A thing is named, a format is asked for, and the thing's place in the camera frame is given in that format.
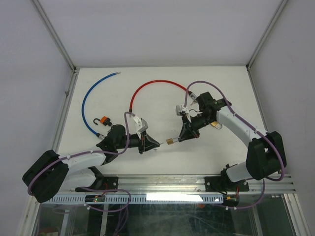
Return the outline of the red cable lock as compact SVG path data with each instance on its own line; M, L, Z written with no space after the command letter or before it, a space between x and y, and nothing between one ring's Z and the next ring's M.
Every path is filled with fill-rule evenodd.
M132 112L133 111L133 107L134 107L134 102L136 100L136 97L142 93L142 90L144 90L145 88L150 88L152 89L154 87L154 85L156 85L156 89L155 89L155 97L158 96L158 94L164 94L165 88L163 86L163 84L166 85L166 87L174 87L177 90L181 90L186 92L187 88L179 83L176 83L174 81L171 80L162 80L162 79L158 79L158 80L151 80L148 82L145 82L144 84L142 84L141 86L139 86L136 91L133 93L131 99L130 99L130 103L129 103L129 108L128 111Z

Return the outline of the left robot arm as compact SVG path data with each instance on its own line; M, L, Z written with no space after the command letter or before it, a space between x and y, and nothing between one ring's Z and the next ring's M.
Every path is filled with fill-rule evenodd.
M45 151L24 173L22 181L28 194L40 203L50 200L60 191L102 190L105 181L98 166L109 164L128 148L136 148L143 154L159 146L159 142L144 128L130 134L123 125L113 125L101 142L87 151L66 156L52 149Z

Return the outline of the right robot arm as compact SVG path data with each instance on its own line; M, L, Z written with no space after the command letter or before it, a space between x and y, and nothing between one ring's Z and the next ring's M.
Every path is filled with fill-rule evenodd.
M226 193L237 189L248 179L262 180L277 171L283 171L287 165L281 135L252 126L231 111L232 105L224 99L216 100L209 92L196 97L199 106L197 115L192 117L188 108L176 106L176 114L182 118L182 129L178 142L199 138L201 128L218 123L227 127L247 147L246 160L233 166L226 165L220 176L205 181L210 191Z

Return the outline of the orange black padlock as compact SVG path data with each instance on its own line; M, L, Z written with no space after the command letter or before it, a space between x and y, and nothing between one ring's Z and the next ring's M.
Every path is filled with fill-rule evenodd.
M106 116L103 116L101 119L95 118L93 120L93 123L95 125L98 125L100 123L100 124L103 124L104 126L112 126L111 119Z

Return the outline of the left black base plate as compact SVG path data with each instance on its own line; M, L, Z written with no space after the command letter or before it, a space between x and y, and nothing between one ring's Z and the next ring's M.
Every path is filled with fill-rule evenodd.
M118 189L118 177L107 177L107 176L98 176L92 182L92 184L85 184L80 185L79 187L75 188L76 192L88 192L88 190L84 189L93 189L97 191L105 191L105 190L113 190Z

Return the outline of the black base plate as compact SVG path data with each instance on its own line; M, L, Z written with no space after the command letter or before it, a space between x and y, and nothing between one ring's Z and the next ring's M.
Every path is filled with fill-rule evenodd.
M206 192L219 192L227 194L227 192L249 192L249 185L245 180L231 182L227 177L208 176L204 177Z
M93 189L97 191L105 191L105 190L113 190L118 189L118 177L107 177L107 176L98 176L92 182L92 184L85 184L80 185L79 187L75 188L76 192L88 192L88 190L84 189Z

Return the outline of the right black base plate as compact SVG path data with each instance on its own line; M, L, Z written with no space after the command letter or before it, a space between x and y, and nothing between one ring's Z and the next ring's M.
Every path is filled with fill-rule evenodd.
M208 176L204 177L206 192L219 192L227 194L227 192L249 192L249 185L245 180L231 182L227 177Z

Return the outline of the aluminium mounting rail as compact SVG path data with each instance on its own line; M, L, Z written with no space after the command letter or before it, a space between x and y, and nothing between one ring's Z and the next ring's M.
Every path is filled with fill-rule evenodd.
M126 189L133 193L145 192L185 192L185 193L207 193L205 190L204 177L219 175L102 175L85 174L78 172L65 179L59 193L74 192L80 185L89 185L98 176L118 177L118 189ZM294 194L296 192L293 180L290 175L286 175L280 182L265 180L265 187L261 180L245 180L249 185L249 192L241 194L259 194L265 189L265 194Z

